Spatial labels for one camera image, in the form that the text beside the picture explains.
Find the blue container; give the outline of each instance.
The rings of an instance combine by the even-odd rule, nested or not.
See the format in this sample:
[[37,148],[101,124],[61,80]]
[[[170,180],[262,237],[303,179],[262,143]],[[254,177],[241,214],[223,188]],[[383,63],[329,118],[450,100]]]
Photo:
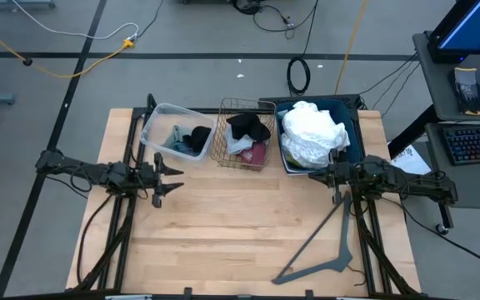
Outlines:
[[[347,146],[346,152],[344,155],[345,160],[349,161],[350,163],[359,163],[361,161],[361,150],[358,143],[357,134],[355,133],[355,128],[353,126],[353,122],[351,121],[351,117],[349,116],[349,111],[346,105],[339,101],[339,100],[332,100],[332,99],[319,99],[319,100],[308,100],[308,103],[314,103],[317,106],[317,109],[328,110],[331,114],[332,120],[336,123],[343,123],[346,127],[347,135],[349,136],[350,145]],[[293,105],[295,102],[286,102],[277,105],[276,113],[281,111],[291,111],[293,110]],[[277,138],[279,141],[279,149],[281,150],[281,159],[282,163],[284,163],[285,167],[292,172],[287,173],[310,173],[312,171],[316,171],[315,169],[309,169],[304,167],[296,167],[290,163],[288,163],[283,156],[283,146],[281,142],[281,134],[284,133],[283,128],[283,118],[276,115],[277,119]]]

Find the black cloth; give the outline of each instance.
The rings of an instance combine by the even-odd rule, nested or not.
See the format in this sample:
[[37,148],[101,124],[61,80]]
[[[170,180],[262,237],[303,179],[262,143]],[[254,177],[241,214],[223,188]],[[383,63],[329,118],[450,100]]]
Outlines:
[[200,153],[205,146],[211,129],[209,127],[197,126],[192,130],[192,135],[185,135],[182,140],[195,152]]
[[244,134],[247,134],[255,142],[264,142],[272,136],[268,128],[260,122],[257,114],[253,112],[230,117],[227,123],[231,124],[234,139],[241,139]]

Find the wooden tabletop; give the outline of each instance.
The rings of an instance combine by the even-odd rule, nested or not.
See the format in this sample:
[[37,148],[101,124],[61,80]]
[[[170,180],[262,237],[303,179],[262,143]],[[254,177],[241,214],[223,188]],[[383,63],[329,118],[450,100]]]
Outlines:
[[[99,162],[122,159],[131,114],[132,109],[111,110]],[[359,117],[366,153],[389,158],[379,112],[360,111]],[[145,159],[152,161],[153,153],[147,147]],[[333,208],[332,190],[307,177],[286,175],[276,140],[272,161],[261,172],[219,167],[209,155],[200,163],[171,157],[165,157],[164,162],[184,174],[163,181],[185,185],[168,194],[161,209],[154,208],[150,200],[137,201],[123,293],[180,294],[185,287],[191,287],[194,294],[208,295],[300,296],[306,289],[312,289],[316,296],[368,295],[365,286],[354,286],[363,282],[363,275],[349,269],[324,270],[283,285],[270,282]],[[82,227],[106,197],[104,189],[92,190]],[[396,195],[385,197],[398,201]],[[112,210],[113,201],[88,229],[82,255],[83,276],[103,253]],[[401,208],[378,201],[377,214],[385,253],[409,285],[419,290]],[[340,207],[289,272],[338,256],[342,215]],[[353,255],[350,266],[363,270],[354,217],[350,218],[347,241]],[[68,287],[77,284],[77,250]],[[116,256],[111,270],[118,260]],[[381,291],[377,261],[373,262],[377,290]],[[110,287],[113,273],[109,276]]]

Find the keyboard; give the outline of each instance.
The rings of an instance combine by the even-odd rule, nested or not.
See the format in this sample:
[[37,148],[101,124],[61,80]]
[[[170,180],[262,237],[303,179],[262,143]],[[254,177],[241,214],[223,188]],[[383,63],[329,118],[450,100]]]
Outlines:
[[480,163],[480,125],[444,127],[442,133],[453,165]]

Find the wire basket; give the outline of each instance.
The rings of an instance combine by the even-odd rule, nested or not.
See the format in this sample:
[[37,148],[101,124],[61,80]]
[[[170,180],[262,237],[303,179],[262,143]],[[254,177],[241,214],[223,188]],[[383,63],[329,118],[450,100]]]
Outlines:
[[[266,153],[262,165],[242,162],[238,155],[230,155],[227,152],[227,141],[223,133],[227,128],[227,119],[239,113],[256,113],[260,122],[270,131],[272,136],[265,142]],[[252,171],[262,171],[270,162],[272,156],[272,140],[275,128],[275,103],[266,101],[243,100],[236,98],[224,98],[217,115],[217,127],[212,143],[211,158],[217,161],[221,167],[239,168]]]

